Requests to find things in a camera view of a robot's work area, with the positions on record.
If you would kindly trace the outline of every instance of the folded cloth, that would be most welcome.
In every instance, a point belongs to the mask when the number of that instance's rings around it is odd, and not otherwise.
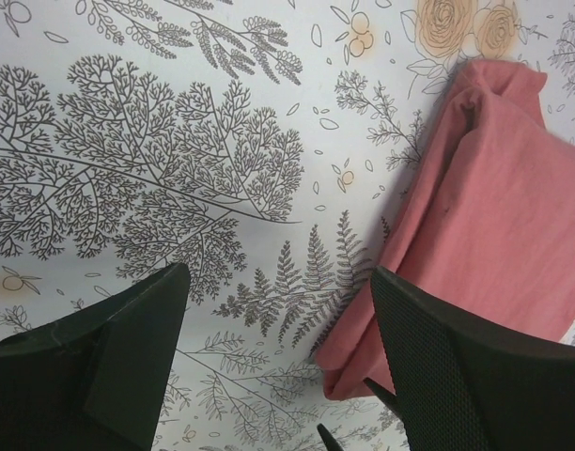
[[[546,132],[546,75],[474,61],[445,100],[380,265],[483,318],[558,341],[575,319],[575,147]],[[329,399],[394,391],[369,284],[316,355]]]

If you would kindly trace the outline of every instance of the patterned tablecloth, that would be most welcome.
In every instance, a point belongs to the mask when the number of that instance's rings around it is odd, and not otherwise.
[[[319,421],[406,447],[376,399],[327,402],[309,355],[457,65],[546,71],[547,125],[575,144],[575,0],[554,3],[0,0],[0,340],[184,261],[154,449],[322,450]]]

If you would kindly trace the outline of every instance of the cloth fold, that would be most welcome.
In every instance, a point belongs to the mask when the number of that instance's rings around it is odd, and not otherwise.
[[[575,319],[575,147],[545,130],[546,74],[458,74],[379,264],[505,327],[558,341]],[[316,355],[329,399],[394,391],[369,284]]]

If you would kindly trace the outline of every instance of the white tablecloth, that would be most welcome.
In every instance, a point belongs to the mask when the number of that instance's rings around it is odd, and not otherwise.
[[[185,261],[154,449],[406,447],[309,355],[477,56],[546,71],[575,143],[575,0],[0,0],[0,340]]]

